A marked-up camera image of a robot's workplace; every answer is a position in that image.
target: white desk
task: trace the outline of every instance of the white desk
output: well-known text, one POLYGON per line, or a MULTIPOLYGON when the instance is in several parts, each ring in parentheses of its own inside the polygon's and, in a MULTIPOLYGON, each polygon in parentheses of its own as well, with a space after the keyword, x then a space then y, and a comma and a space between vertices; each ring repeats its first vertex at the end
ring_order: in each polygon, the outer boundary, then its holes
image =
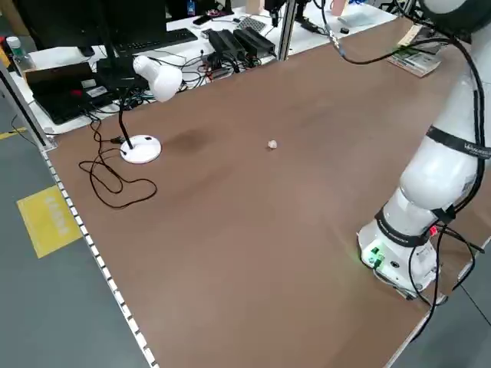
MULTIPOLYGON (((175 65, 184 65, 186 61, 191 60, 192 58, 199 57, 201 55, 201 50, 203 50, 204 54, 210 54, 213 52, 213 48, 206 39, 200 37, 200 32, 207 28, 212 28, 217 31, 222 29, 235 29, 236 23, 232 22, 232 20, 234 18, 248 16, 248 14, 245 13, 244 8, 235 8, 233 9, 233 11, 235 12, 234 15, 218 18, 215 21, 209 21, 205 23, 201 28, 196 28, 195 26, 193 26, 193 20, 195 18, 187 18, 179 21, 170 22, 167 24, 168 29, 172 30, 177 28, 188 28, 196 36, 198 36, 199 39, 197 41, 188 42, 185 44, 170 46, 165 49, 148 51, 143 54, 151 56, 153 58, 158 58, 162 61, 166 61, 175 65)), ((366 29, 372 28, 376 25, 381 25, 395 18, 393 15, 386 13, 385 11, 381 11, 380 9, 374 8, 370 5, 349 5, 345 9, 343 17, 349 18, 359 14, 365 15, 365 18, 369 19, 370 24, 366 24, 361 27, 350 28, 350 35, 358 33, 360 31, 365 31, 366 29)), ((262 32, 265 35, 272 29, 271 18, 269 18, 269 13, 267 11, 263 11, 262 15, 254 15, 253 17, 260 21, 263 21, 268 25, 262 32)), ((321 11, 315 7, 313 2, 308 3, 304 15, 307 18, 310 18, 310 20, 315 24, 322 26, 323 23, 321 11)), ((344 37, 344 35, 339 33, 339 30, 341 29, 341 27, 344 27, 344 25, 336 17, 333 17, 329 11, 327 11, 326 15, 329 25, 333 28, 334 32, 337 33, 338 37, 344 37)), ((276 29, 270 31, 267 35, 268 39, 276 44, 277 48, 280 41, 281 32, 282 22, 280 21, 279 26, 276 29)), ((299 52, 303 52, 326 43, 328 43, 328 39, 325 36, 313 34, 302 28, 299 24, 295 23, 290 44, 290 54, 297 54, 299 52)), ((95 55, 92 57, 82 56, 77 48, 51 48, 48 50, 33 52, 31 53, 31 56, 38 69, 60 67, 63 65, 81 63, 84 61, 88 61, 92 66, 94 66, 97 60, 104 58, 105 50, 104 46, 94 47, 93 49, 95 51, 95 55)), ((262 60, 262 63, 269 62, 272 59, 273 57, 264 58, 262 60)), ((184 68, 184 79, 192 80, 194 78, 193 74, 188 74, 188 76, 186 76, 186 72, 196 71, 197 66, 198 64, 195 64, 192 67, 184 68)), ((18 85, 19 90, 21 91, 27 102, 31 103, 33 101, 32 92, 27 83, 25 83, 24 79, 22 79, 15 73, 12 73, 12 78, 18 85)), ((47 134, 66 133, 70 130, 84 127, 90 123, 90 119, 88 119, 87 117, 78 117, 62 125, 55 125, 50 117, 46 115, 46 113, 44 113, 44 111, 36 103, 31 103, 30 108, 32 109, 33 114, 38 119, 38 122, 41 125, 42 129, 47 134)), ((111 105, 109 107, 105 107, 103 110, 113 110, 114 112, 116 112, 117 107, 115 105, 111 105)), ((96 115, 98 115, 101 119, 108 116, 107 114, 102 113, 96 115)))

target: lamp head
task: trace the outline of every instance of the lamp head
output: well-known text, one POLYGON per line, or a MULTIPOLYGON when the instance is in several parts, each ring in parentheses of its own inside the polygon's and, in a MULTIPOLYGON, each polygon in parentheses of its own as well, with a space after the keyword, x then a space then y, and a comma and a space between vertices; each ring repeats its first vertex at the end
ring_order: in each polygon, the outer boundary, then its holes
POLYGON ((170 65, 159 65, 146 56, 138 56, 133 61, 133 69, 148 81, 150 91, 156 100, 170 100, 183 82, 183 72, 170 65))

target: red light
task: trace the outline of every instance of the red light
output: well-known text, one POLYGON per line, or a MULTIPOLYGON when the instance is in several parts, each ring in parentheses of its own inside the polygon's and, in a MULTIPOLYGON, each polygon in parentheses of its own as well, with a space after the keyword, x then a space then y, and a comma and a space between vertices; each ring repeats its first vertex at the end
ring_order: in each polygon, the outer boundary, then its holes
POLYGON ((70 94, 75 97, 82 97, 82 91, 81 90, 71 90, 70 94))

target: computer monitor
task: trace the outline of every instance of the computer monitor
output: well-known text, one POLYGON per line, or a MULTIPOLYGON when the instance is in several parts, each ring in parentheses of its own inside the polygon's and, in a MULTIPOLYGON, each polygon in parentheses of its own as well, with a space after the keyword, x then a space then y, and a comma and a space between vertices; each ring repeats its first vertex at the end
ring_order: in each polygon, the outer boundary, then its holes
POLYGON ((166 34, 166 2, 145 0, 15 0, 38 49, 159 41, 166 34))

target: bottle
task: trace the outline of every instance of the bottle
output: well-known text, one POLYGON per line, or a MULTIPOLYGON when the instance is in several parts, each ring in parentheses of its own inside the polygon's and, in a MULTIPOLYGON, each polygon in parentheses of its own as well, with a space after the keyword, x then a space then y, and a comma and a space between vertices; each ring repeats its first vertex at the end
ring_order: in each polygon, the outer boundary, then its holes
POLYGON ((31 56, 26 54, 22 48, 21 40, 17 37, 7 37, 7 44, 12 50, 12 59, 20 73, 25 74, 26 71, 32 71, 36 68, 31 56))
POLYGON ((135 58, 133 69, 148 81, 150 92, 160 102, 170 100, 183 82, 183 72, 180 69, 159 65, 143 55, 135 58))

